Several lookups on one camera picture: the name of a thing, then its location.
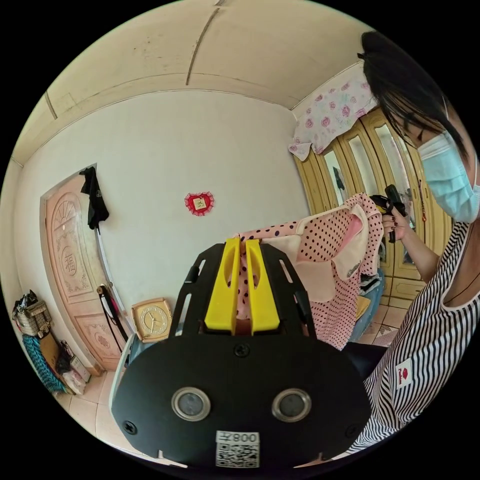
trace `red heart decoration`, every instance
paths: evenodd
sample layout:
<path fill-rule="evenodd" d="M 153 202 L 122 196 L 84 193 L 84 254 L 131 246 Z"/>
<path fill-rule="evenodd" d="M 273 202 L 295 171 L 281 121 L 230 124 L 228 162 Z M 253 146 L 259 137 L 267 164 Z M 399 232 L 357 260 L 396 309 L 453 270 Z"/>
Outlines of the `red heart decoration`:
<path fill-rule="evenodd" d="M 185 197 L 185 206 L 192 215 L 203 217 L 214 207 L 214 196 L 209 191 L 203 193 L 189 193 Z"/>

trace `woman's hand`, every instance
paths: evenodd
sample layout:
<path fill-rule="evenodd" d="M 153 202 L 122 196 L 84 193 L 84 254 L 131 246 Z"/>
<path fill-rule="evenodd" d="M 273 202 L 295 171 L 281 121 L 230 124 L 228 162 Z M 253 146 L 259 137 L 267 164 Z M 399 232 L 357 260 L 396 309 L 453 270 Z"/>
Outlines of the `woman's hand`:
<path fill-rule="evenodd" d="M 390 232 L 395 232 L 396 240 L 402 240 L 407 230 L 410 228 L 407 219 L 403 217 L 395 207 L 393 207 L 391 215 L 383 215 L 381 221 L 383 223 L 385 236 Z"/>

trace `woven basket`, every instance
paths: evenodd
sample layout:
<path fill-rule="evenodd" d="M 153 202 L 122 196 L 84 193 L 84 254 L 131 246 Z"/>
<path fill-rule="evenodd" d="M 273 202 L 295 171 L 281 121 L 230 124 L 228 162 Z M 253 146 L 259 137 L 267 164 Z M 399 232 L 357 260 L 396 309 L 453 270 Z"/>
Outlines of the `woven basket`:
<path fill-rule="evenodd" d="M 50 330 L 52 317 L 46 303 L 40 300 L 14 315 L 18 328 L 24 335 L 42 338 Z"/>

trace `striped shirt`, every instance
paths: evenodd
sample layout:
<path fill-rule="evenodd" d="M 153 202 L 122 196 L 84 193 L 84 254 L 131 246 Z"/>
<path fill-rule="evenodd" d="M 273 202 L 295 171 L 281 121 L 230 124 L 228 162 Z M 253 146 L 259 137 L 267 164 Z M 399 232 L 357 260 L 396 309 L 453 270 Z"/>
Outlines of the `striped shirt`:
<path fill-rule="evenodd" d="M 418 417 L 461 360 L 480 320 L 480 292 L 443 305 L 462 260 L 469 224 L 456 223 L 437 270 L 408 309 L 395 339 L 365 380 L 371 416 L 346 453 L 370 447 Z"/>

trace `circular lens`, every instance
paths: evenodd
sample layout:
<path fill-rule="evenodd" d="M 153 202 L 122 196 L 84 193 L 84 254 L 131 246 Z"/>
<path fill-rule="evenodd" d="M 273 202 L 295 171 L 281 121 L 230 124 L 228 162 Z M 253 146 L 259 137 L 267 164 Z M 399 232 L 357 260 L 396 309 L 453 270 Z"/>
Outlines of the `circular lens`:
<path fill-rule="evenodd" d="M 171 407 L 180 418 L 198 422 L 208 416 L 211 405 L 203 391 L 194 387 L 185 387 L 173 394 Z"/>
<path fill-rule="evenodd" d="M 304 419 L 311 407 L 312 400 L 308 393 L 298 388 L 289 388 L 275 397 L 271 411 L 282 422 L 292 423 Z"/>

